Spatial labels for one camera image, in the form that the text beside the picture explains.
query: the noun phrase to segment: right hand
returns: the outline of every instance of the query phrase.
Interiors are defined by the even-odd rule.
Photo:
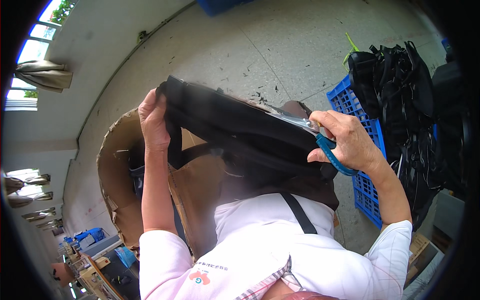
[[[319,122],[329,139],[336,138],[332,153],[342,165],[368,174],[385,160],[357,117],[334,110],[317,110],[311,113],[310,120]],[[320,148],[313,149],[307,161],[330,162]]]

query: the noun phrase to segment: white shirt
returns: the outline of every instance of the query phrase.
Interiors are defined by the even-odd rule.
[[[144,233],[142,299],[261,299],[279,278],[294,291],[340,299],[401,298],[412,233],[409,221],[389,225],[362,256],[334,240],[332,209],[295,198],[318,234],[304,234],[277,193],[217,207],[217,245],[196,264],[177,235]]]

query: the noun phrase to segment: hand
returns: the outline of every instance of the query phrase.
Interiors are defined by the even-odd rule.
[[[329,139],[336,138],[332,153],[344,166],[368,174],[385,160],[357,117],[329,110],[312,112],[310,120],[321,123]],[[307,161],[330,162],[320,148],[312,150]]]
[[[156,100],[155,89],[151,90],[138,107],[140,125],[145,139],[145,150],[165,151],[170,143],[170,135],[165,127],[167,99],[161,94]]]

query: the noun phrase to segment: scissors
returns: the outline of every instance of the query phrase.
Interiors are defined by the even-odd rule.
[[[325,153],[328,160],[330,160],[330,162],[338,170],[338,172],[347,176],[355,176],[358,173],[358,170],[349,169],[344,165],[342,165],[340,161],[338,161],[338,159],[335,157],[335,155],[333,155],[332,149],[335,149],[336,142],[326,138],[323,134],[320,133],[321,125],[317,121],[312,121],[309,119],[302,119],[302,118],[297,118],[297,117],[292,117],[287,115],[273,114],[273,113],[267,113],[267,114],[277,119],[286,121],[290,124],[296,125],[313,134],[317,139],[317,145]]]

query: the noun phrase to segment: printed logo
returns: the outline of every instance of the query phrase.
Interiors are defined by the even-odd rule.
[[[196,284],[207,285],[210,283],[210,279],[208,279],[207,273],[202,274],[200,273],[200,271],[190,274],[188,278],[190,278],[190,280],[193,280]]]

